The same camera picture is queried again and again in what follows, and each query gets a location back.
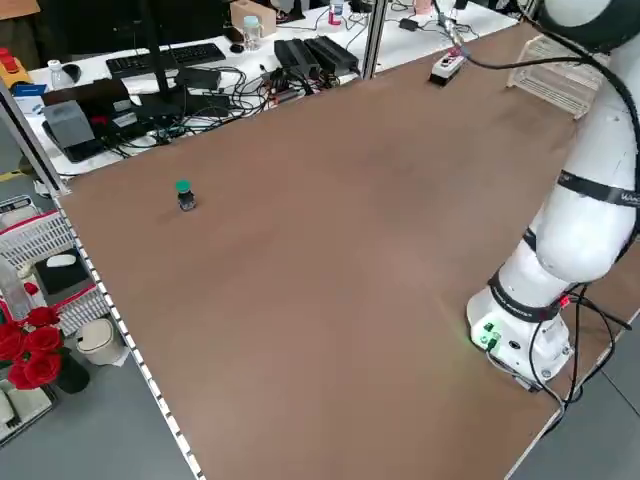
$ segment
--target brown table surface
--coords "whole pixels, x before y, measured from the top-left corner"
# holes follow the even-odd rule
[[[511,61],[530,36],[472,50]],[[153,149],[63,198],[209,479],[497,479],[556,408],[487,364],[464,311],[576,125],[504,72],[436,88],[432,62]],[[629,318],[639,264],[636,249],[591,298]],[[583,332],[584,369],[607,336],[586,314]]]

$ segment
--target gray floor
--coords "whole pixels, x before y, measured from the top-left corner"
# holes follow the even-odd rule
[[[132,358],[91,373],[84,392],[0,449],[0,478],[193,480]]]
[[[612,361],[585,387],[563,423],[544,438],[513,480],[640,478],[640,332],[625,334]]]

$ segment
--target black keyboard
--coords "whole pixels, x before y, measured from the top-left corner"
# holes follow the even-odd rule
[[[224,60],[224,53],[213,43],[203,43],[190,47],[179,47],[163,50],[160,53],[165,70],[175,70],[178,67],[188,67],[200,63]],[[152,73],[151,55],[132,55],[130,57],[112,58],[107,60],[107,67],[112,78],[127,78]]]

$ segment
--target black device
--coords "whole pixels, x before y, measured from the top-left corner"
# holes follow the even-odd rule
[[[42,125],[51,141],[71,163],[109,150],[123,140],[143,137],[149,129],[135,116],[133,103],[122,80],[103,78],[87,85],[54,90],[45,93],[42,100],[47,107],[73,100],[89,122],[95,138],[71,146],[63,146],[58,141],[48,122]]]
[[[309,8],[316,8],[324,6],[323,4],[312,6],[312,2],[309,2]],[[293,7],[289,12],[283,12],[282,10],[278,10],[276,14],[276,23],[278,25],[282,25],[284,23],[295,22],[296,20],[304,20],[306,17],[304,13],[302,13],[302,2],[301,0],[293,0]]]
[[[135,0],[55,0],[42,15],[52,30],[51,46],[64,54],[101,54],[146,47],[143,13]],[[225,1],[152,0],[161,44],[204,40],[222,34]]]
[[[240,43],[232,43],[229,47],[229,51],[231,53],[235,53],[236,55],[244,52],[244,47]]]
[[[373,6],[370,3],[365,3],[362,0],[351,0],[349,2],[351,6],[351,11],[353,13],[371,13],[373,11]]]
[[[323,70],[336,76],[358,72],[358,57],[327,36],[304,41]]]
[[[310,76],[320,70],[320,64],[299,38],[276,40],[273,50],[283,68],[299,75]]]
[[[176,85],[204,90],[217,90],[222,74],[216,70],[181,68],[176,75]]]
[[[80,75],[82,75],[82,70],[78,65],[76,65],[75,63],[67,63],[66,65],[62,66],[62,70],[64,70],[65,73],[71,77],[73,83],[78,83],[78,80],[80,80]]]
[[[227,57],[225,57],[224,53],[213,43],[172,48],[161,52],[164,70],[175,70],[189,65],[217,62],[225,58]],[[134,77],[154,71],[151,54],[111,58],[107,60],[107,67],[113,78]]]
[[[227,40],[231,43],[244,43],[244,35],[236,27],[224,27],[224,36],[227,37]]]
[[[400,20],[399,27],[403,30],[415,32],[418,29],[418,22],[411,20],[410,18],[403,18]]]
[[[229,116],[231,108],[229,95],[186,95],[185,97],[183,88],[170,92],[170,95],[172,97],[170,101],[159,95],[140,95],[142,105],[135,109],[136,114],[142,119],[172,117],[174,123],[184,114],[203,117]]]

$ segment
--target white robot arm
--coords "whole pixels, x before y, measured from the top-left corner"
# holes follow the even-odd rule
[[[640,99],[640,2],[546,0],[539,22],[610,51],[609,68]],[[603,85],[523,240],[467,305],[473,342],[530,387],[553,378],[573,353],[561,299],[606,275],[637,233],[637,133],[618,92]]]

